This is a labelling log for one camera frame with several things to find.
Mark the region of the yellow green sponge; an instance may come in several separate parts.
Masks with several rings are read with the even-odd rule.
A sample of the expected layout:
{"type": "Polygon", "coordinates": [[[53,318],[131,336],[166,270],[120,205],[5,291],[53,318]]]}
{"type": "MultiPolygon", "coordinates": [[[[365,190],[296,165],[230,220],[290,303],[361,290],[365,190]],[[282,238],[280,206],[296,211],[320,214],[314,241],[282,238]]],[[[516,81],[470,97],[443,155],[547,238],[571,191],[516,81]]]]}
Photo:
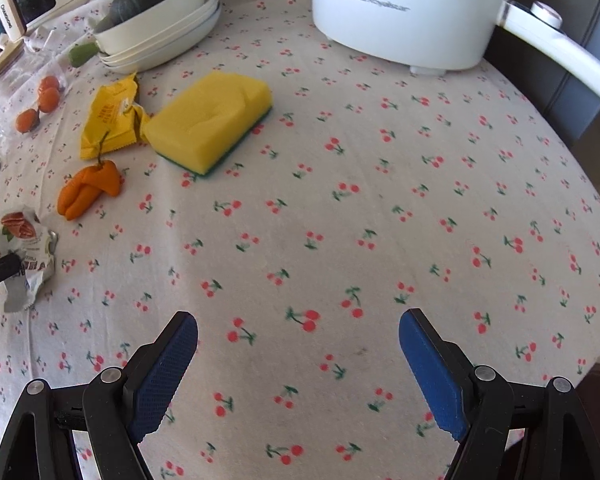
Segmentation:
{"type": "Polygon", "coordinates": [[[272,104],[265,81],[212,72],[151,117],[142,135],[160,156],[204,176],[268,114],[272,104]]]}

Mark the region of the yellow snack wrapper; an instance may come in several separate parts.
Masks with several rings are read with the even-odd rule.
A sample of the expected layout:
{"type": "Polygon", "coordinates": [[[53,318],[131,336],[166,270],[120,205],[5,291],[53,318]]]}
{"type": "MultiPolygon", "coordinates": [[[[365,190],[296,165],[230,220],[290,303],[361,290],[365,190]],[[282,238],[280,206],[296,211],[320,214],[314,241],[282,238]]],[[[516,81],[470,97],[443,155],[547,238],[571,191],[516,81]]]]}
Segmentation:
{"type": "Polygon", "coordinates": [[[137,101],[139,94],[136,73],[97,90],[81,133],[80,159],[96,159],[147,141],[150,115],[137,101]]]}

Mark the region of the white electric cooking pot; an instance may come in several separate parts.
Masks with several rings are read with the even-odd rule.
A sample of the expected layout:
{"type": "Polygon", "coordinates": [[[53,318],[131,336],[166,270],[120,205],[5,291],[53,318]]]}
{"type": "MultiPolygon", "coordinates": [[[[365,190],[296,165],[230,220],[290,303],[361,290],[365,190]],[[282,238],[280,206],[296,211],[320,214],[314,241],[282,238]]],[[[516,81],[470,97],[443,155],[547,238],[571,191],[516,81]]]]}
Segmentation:
{"type": "Polygon", "coordinates": [[[312,14],[328,39],[416,75],[476,66],[501,27],[600,98],[600,61],[565,35],[562,17],[539,1],[525,8],[514,0],[312,0],[312,14]]]}

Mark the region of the cherry print tablecloth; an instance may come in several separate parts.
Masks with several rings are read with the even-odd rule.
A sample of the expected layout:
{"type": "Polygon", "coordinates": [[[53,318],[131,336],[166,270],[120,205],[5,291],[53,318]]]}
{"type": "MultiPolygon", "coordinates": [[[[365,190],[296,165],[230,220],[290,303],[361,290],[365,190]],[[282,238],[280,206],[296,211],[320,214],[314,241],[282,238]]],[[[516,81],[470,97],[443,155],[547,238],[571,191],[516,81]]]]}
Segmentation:
{"type": "Polygon", "coordinates": [[[120,196],[69,222],[62,185],[101,62],[0,137],[0,217],[59,237],[30,309],[0,289],[0,441],[23,386],[88,382],[178,310],[200,343],[142,451],[158,479],[439,479],[455,442],[398,343],[409,307],[512,382],[585,378],[600,356],[600,196],[492,65],[444,78],[328,41],[311,0],[221,0],[200,46],[143,73],[157,113],[205,74],[262,79],[273,107],[210,176],[149,146],[120,196]]]}

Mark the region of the white nut snack wrapper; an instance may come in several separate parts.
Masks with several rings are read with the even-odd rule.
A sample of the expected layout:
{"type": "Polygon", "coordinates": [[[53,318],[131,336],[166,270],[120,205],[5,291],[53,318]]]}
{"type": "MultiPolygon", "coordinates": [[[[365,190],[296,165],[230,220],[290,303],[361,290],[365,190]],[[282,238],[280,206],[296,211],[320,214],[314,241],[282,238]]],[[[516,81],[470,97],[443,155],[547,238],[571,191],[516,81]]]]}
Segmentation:
{"type": "Polygon", "coordinates": [[[34,305],[42,286],[55,273],[58,235],[43,226],[29,207],[12,208],[0,218],[0,256],[15,254],[20,273],[4,281],[5,313],[16,313],[34,305]]]}

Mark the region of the glass jar wooden lid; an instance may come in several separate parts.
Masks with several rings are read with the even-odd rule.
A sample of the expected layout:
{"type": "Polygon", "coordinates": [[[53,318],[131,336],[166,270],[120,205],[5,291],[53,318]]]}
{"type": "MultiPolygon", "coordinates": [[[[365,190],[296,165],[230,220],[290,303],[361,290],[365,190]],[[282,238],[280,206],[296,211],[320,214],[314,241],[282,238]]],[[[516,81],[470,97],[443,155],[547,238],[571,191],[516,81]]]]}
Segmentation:
{"type": "MultiPolygon", "coordinates": [[[[15,44],[8,44],[0,54],[0,136],[28,134],[38,128],[20,133],[15,128],[15,121],[28,108],[38,110],[38,84],[43,77],[53,75],[61,84],[61,98],[56,110],[64,102],[69,84],[56,55],[48,48],[51,39],[52,37],[47,37],[41,47],[32,46],[29,40],[20,39],[15,44]]],[[[38,126],[50,114],[40,112],[38,126]]]]}

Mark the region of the grey refrigerator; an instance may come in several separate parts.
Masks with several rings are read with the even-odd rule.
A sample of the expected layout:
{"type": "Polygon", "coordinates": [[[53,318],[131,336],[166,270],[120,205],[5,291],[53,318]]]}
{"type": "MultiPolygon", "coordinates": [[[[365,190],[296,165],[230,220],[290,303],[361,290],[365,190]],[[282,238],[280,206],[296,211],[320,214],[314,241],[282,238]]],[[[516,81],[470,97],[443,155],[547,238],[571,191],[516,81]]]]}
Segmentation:
{"type": "MultiPolygon", "coordinates": [[[[546,3],[562,30],[600,60],[600,0],[515,0],[546,3]]],[[[532,102],[563,141],[576,142],[600,111],[600,98],[557,63],[503,29],[495,29],[486,59],[532,102]]]]}

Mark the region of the stacked white plates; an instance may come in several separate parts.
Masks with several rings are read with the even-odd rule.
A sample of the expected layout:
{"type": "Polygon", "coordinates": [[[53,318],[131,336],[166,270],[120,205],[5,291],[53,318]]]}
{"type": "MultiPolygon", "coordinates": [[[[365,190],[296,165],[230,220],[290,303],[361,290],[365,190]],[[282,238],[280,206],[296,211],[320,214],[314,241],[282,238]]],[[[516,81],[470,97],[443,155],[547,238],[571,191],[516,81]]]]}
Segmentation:
{"type": "Polygon", "coordinates": [[[193,13],[168,28],[156,39],[144,40],[128,53],[106,55],[98,58],[117,74],[132,74],[151,70],[177,58],[206,38],[219,21],[220,0],[206,0],[193,13]]]}

